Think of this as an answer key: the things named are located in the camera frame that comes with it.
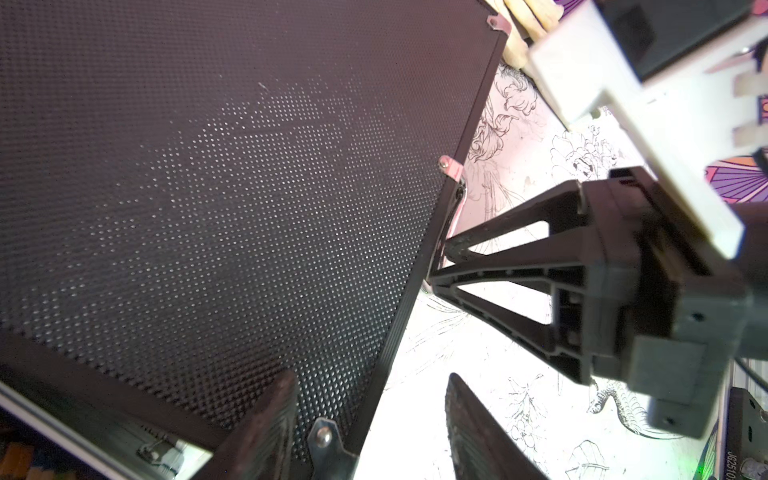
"black device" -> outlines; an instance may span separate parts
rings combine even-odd
[[[454,265],[435,267],[429,282],[572,381],[623,380],[652,397],[652,426],[699,437],[730,360],[768,358],[768,208],[734,210],[746,233],[729,262],[645,170],[617,169],[607,180],[565,182],[448,239],[433,265],[443,254]],[[544,239],[489,255],[469,249],[540,220],[549,224]],[[551,325],[461,288],[488,281],[550,294]]]

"black plastic piece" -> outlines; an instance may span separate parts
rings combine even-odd
[[[295,373],[276,376],[192,480],[287,480],[298,394]]]
[[[768,456],[768,423],[761,418],[762,411],[748,390],[731,387],[721,478],[742,478],[741,466],[745,460],[754,458],[762,462]]]
[[[445,416],[456,480],[546,480],[455,373],[445,392]]]
[[[627,60],[644,81],[743,20],[752,2],[605,0],[599,5]]]
[[[549,237],[489,255],[470,250],[539,220]],[[652,426],[682,435],[703,434],[722,372],[756,316],[737,265],[639,167],[558,185],[449,239],[445,252],[455,265],[432,274],[437,296],[575,382],[624,380],[654,398]],[[460,288],[488,281],[549,293],[551,324]]]

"beige fingers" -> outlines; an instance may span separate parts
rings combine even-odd
[[[544,30],[552,31],[558,26],[564,11],[562,5],[554,3],[554,0],[525,0],[525,3],[536,15]]]
[[[509,8],[512,16],[528,31],[533,41],[539,41],[547,34],[523,0],[504,0],[504,3]]]
[[[520,36],[517,28],[513,28],[507,38],[502,57],[507,65],[513,68],[523,68],[528,63],[528,44]]]

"purple pattern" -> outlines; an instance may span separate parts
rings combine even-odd
[[[563,16],[568,15],[568,13],[576,8],[577,5],[582,3],[584,0],[554,0],[554,3],[558,5],[563,5],[565,10],[563,11]]]
[[[721,197],[741,200],[768,184],[768,178],[759,171],[719,167],[711,183]],[[750,201],[762,202],[766,199],[768,199],[768,187],[764,187]]]

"floral line drawing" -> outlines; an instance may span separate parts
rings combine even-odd
[[[595,380],[592,380],[592,386],[596,387],[597,393],[589,404],[587,412],[598,414],[603,411],[605,403],[613,397],[616,403],[616,415],[619,422],[630,432],[647,439],[656,440],[674,440],[682,438],[682,435],[665,432],[655,429],[648,425],[648,412],[637,401],[637,395],[630,391],[623,382],[618,380],[607,380],[605,385],[600,388]]]
[[[571,453],[569,469],[565,471],[568,480],[603,480],[608,467],[598,445],[584,440]]]

